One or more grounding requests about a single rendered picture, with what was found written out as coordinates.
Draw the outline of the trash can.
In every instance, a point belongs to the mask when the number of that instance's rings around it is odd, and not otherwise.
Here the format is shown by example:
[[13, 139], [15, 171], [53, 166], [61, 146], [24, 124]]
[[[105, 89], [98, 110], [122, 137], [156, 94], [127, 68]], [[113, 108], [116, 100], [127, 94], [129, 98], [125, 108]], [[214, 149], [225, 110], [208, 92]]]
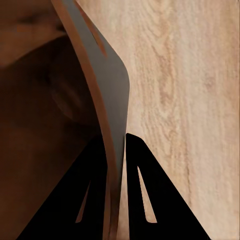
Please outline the trash can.
[[0, 0], [0, 240], [19, 237], [99, 135], [102, 240], [117, 239], [129, 94], [123, 61], [76, 0]]

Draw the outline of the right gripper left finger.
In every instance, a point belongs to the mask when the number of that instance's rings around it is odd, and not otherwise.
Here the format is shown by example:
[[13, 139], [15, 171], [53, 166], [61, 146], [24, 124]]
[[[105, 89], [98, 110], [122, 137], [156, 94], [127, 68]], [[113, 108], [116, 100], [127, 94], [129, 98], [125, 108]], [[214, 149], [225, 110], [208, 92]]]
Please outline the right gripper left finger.
[[[16, 240], [103, 240], [107, 167], [101, 134], [88, 142]], [[88, 186], [82, 220], [75, 223]]]

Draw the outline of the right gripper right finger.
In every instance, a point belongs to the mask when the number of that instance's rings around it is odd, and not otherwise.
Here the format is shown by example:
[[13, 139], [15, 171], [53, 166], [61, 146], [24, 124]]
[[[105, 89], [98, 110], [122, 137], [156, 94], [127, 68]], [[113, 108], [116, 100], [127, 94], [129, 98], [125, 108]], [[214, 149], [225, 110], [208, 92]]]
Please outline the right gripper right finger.
[[[126, 133], [129, 240], [211, 240], [146, 143]], [[138, 167], [157, 223], [146, 220]]]

